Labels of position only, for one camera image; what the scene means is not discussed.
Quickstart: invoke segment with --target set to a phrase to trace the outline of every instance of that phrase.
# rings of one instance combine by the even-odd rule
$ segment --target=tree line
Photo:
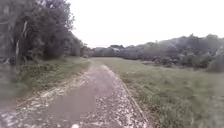
[[[94,48],[95,57],[121,57],[153,61],[156,65],[193,67],[207,71],[224,71],[224,39],[216,35],[197,37],[193,34],[137,46],[111,45]]]
[[[0,62],[81,56],[86,46],[71,32],[66,0],[1,0]]]

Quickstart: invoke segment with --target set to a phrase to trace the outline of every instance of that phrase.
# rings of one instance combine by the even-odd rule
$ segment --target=vegetation
[[[137,99],[141,108],[151,111],[160,128],[218,128],[212,122],[218,104],[212,100],[217,74],[191,69],[154,67],[140,61],[94,58],[116,72]]]
[[[224,69],[224,39],[215,35],[199,38],[194,35],[137,46],[111,45],[95,48],[95,57],[121,57],[131,60],[153,61],[156,65],[173,65],[221,72]]]
[[[80,56],[84,44],[72,33],[66,0],[1,0],[0,58],[12,64]]]
[[[87,66],[66,0],[0,0],[0,97],[48,89]]]
[[[0,77],[0,101],[7,101],[10,98],[21,97],[55,87],[57,83],[64,79],[80,74],[87,68],[88,64],[89,62],[86,59],[70,57],[63,60],[50,60],[39,63],[29,62],[20,66],[19,70],[7,69],[6,65],[4,65],[5,69],[0,72],[0,75],[4,73],[5,76]]]

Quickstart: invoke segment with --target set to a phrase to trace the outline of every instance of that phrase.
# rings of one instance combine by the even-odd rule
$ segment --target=dirt track
[[[82,76],[62,84],[16,109],[1,112],[0,127],[151,127],[121,80],[104,65],[93,63]]]

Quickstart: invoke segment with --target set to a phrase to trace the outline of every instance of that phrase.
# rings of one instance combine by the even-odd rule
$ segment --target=overcast sky
[[[90,47],[137,45],[191,33],[224,37],[223,0],[69,0],[74,34]]]

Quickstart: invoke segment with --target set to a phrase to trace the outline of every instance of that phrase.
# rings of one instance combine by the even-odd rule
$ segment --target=grass verge
[[[27,63],[20,67],[15,81],[19,96],[42,91],[55,86],[56,82],[78,75],[87,68],[89,62],[83,58],[70,57],[64,60]]]
[[[214,74],[144,65],[119,58],[94,58],[117,73],[143,111],[156,117],[155,127],[209,128]]]

